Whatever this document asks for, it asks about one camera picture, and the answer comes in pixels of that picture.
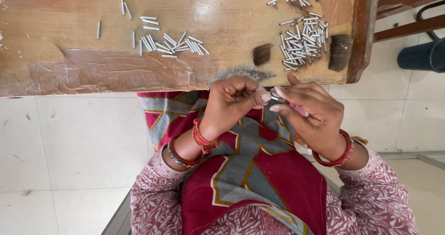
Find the dark blue bucket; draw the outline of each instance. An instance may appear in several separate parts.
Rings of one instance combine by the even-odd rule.
[[[403,69],[445,73],[445,38],[403,49],[397,63]]]

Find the red bangle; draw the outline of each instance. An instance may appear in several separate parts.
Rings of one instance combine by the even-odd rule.
[[[175,141],[175,139],[177,137],[179,137],[181,135],[176,135],[173,138],[171,138],[170,142],[168,142],[167,148],[168,148],[168,153],[170,155],[170,157],[173,159],[173,161],[175,161],[178,165],[182,166],[182,167],[195,167],[199,162],[201,162],[201,159],[203,158],[202,156],[199,156],[199,158],[195,161],[187,161],[183,158],[181,158],[175,151],[174,147],[173,147],[173,141]]]
[[[199,126],[200,123],[201,123],[201,119],[195,119],[193,121],[194,127],[193,127],[193,130],[192,130],[192,137],[193,137],[193,140],[195,140],[195,143],[199,147],[201,147],[201,149],[203,150],[203,153],[204,154],[209,154],[212,148],[217,147],[216,146],[217,140],[214,140],[212,142],[206,141],[201,136],[201,134],[199,133],[199,130],[197,129],[197,127]]]
[[[349,136],[347,132],[345,132],[345,131],[343,131],[341,129],[340,129],[340,133],[345,137],[345,139],[347,141],[346,142],[346,151],[343,153],[342,157],[337,159],[336,161],[324,162],[323,160],[321,160],[321,158],[318,155],[318,153],[316,153],[315,151],[312,151],[312,155],[314,156],[314,159],[318,163],[322,164],[323,166],[338,167],[338,166],[342,166],[343,164],[348,162],[348,160],[352,157],[353,152],[354,152],[354,141],[353,141],[353,138],[351,136]]]

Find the pink patterned sleeve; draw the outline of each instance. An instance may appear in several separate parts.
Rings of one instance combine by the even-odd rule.
[[[368,164],[361,170],[336,168],[344,186],[339,199],[328,189],[328,234],[418,235],[408,192],[385,161],[368,152]]]
[[[133,235],[181,234],[178,185],[187,171],[178,172],[165,164],[162,150],[148,161],[131,188]]]

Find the wooden table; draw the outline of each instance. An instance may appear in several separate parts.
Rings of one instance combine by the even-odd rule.
[[[0,0],[0,96],[202,90],[233,74],[264,86],[287,83],[280,32],[290,25],[279,23],[303,12],[285,0],[276,6],[266,5],[270,0],[125,1],[133,20],[122,16],[121,0]],[[309,11],[329,22],[330,35],[352,35],[353,55],[342,72],[327,69],[324,53],[295,75],[320,84],[357,82],[370,59],[377,0],[309,2],[314,5]],[[143,29],[139,16],[158,17],[161,31]],[[163,33],[177,40],[184,31],[202,40],[212,55],[139,56],[142,35],[162,42]],[[273,44],[271,61],[255,67],[252,50],[265,43]]]

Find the brown brush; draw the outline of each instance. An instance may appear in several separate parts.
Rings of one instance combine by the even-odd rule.
[[[270,49],[272,44],[264,44],[253,49],[253,64],[260,66],[270,61]]]
[[[329,70],[342,71],[351,58],[353,40],[348,34],[331,36],[331,56],[329,58]]]

